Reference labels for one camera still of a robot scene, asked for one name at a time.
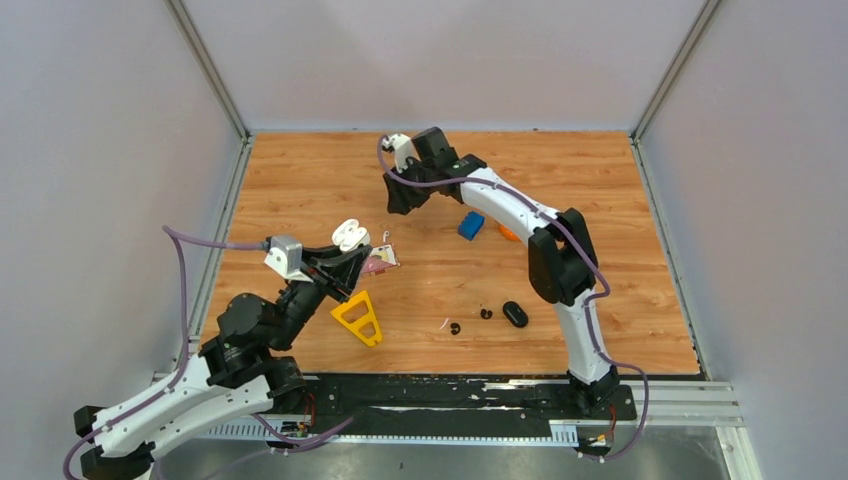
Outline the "white earbud charging case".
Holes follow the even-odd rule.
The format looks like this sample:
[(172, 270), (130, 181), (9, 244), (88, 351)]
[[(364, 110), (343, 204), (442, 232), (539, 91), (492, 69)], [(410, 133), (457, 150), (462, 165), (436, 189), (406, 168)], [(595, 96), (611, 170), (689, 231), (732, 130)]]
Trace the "white earbud charging case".
[(347, 253), (363, 246), (371, 246), (371, 236), (356, 218), (342, 222), (332, 233), (331, 240), (340, 251)]

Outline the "black earbud case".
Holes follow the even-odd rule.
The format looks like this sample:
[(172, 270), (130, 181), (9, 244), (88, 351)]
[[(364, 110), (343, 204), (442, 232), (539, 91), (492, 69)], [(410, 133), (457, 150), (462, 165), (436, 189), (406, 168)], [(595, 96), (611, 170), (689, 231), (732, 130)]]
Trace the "black earbud case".
[(515, 328), (525, 328), (529, 324), (529, 317), (525, 310), (515, 301), (507, 301), (502, 306), (502, 313), (508, 322)]

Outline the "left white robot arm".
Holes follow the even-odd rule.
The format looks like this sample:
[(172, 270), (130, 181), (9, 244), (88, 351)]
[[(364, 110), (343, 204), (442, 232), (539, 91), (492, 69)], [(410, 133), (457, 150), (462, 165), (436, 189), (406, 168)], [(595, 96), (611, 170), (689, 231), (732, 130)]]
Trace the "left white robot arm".
[(174, 447), (233, 418), (276, 407), (298, 411), (306, 386), (292, 357), (277, 357), (325, 298), (348, 301), (373, 250), (367, 242), (309, 248), (280, 235), (257, 244), (264, 262), (285, 281), (276, 300), (234, 296), (218, 316), (219, 333), (176, 371), (108, 408), (74, 414), (84, 479), (136, 479)]

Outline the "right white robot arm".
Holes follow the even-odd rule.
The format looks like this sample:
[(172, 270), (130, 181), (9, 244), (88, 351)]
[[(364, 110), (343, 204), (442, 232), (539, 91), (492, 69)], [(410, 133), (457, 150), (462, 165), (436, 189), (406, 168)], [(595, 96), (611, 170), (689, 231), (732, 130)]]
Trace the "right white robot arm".
[(598, 286), (607, 288), (583, 215), (558, 211), (502, 179), (481, 158), (461, 156), (438, 127), (413, 137), (384, 135), (377, 142), (387, 210), (407, 215), (439, 193), (505, 226), (527, 248), (528, 277), (559, 319), (568, 349), (568, 373), (577, 382), (571, 403), (596, 417), (611, 403), (605, 383), (618, 375), (597, 320)]

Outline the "pink snack packet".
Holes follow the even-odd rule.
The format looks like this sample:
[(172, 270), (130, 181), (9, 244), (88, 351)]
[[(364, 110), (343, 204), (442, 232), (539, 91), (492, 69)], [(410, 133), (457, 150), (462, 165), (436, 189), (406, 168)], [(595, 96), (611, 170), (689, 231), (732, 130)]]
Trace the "pink snack packet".
[(379, 275), (400, 266), (394, 245), (387, 243), (375, 247), (361, 271), (362, 276)]

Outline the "yellow triangular plastic piece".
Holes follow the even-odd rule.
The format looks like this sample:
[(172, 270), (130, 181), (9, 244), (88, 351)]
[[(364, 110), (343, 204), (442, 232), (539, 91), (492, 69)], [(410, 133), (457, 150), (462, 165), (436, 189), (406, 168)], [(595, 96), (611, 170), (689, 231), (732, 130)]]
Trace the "yellow triangular plastic piece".
[(366, 290), (333, 308), (330, 315), (368, 347), (376, 347), (383, 340), (376, 311)]

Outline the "blue toy brick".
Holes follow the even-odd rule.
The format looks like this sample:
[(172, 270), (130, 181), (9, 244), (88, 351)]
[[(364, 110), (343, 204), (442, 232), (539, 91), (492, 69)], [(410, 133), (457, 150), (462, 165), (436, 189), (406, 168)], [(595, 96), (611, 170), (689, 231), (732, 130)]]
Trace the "blue toy brick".
[(485, 217), (475, 211), (468, 212), (457, 227), (460, 237), (473, 241), (485, 224)]

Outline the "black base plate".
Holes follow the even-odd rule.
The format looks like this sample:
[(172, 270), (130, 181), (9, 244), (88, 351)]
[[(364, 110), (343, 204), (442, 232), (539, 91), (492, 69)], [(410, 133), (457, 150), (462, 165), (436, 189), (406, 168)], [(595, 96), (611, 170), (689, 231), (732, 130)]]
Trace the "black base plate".
[(317, 373), (264, 412), (323, 433), (349, 420), (345, 435), (541, 438), (552, 420), (632, 421), (625, 384), (586, 399), (567, 375)]

